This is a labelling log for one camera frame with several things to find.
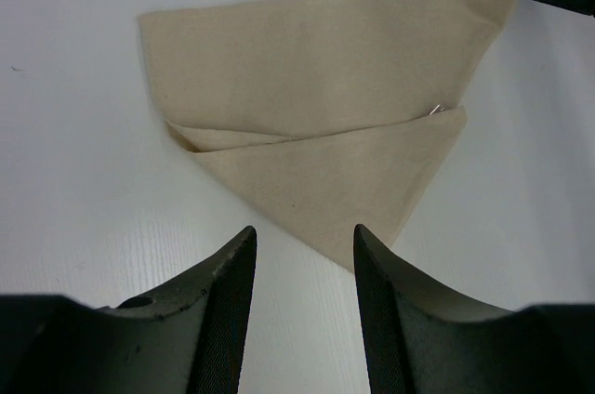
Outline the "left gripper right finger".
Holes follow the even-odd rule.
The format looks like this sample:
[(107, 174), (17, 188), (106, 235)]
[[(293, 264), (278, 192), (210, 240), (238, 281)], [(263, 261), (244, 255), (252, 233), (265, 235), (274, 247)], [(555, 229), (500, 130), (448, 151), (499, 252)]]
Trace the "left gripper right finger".
[(396, 256), (364, 225), (353, 261), (372, 392), (593, 392), (593, 305), (492, 306)]

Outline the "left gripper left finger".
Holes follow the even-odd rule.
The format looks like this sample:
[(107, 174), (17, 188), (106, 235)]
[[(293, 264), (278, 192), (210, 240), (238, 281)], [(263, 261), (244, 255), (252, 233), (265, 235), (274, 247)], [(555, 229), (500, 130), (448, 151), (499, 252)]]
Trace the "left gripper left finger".
[(247, 227), (217, 252), (121, 305), (1, 298), (5, 393), (234, 393), (257, 260)]

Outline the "beige cloth napkin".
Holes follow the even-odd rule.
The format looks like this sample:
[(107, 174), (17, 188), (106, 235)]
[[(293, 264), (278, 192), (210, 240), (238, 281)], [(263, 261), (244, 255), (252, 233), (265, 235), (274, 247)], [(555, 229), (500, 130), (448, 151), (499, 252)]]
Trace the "beige cloth napkin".
[[(514, 0), (267, 0), (139, 17), (153, 100), (214, 178), (340, 266), (393, 243)], [(436, 105), (446, 111), (430, 115)]]

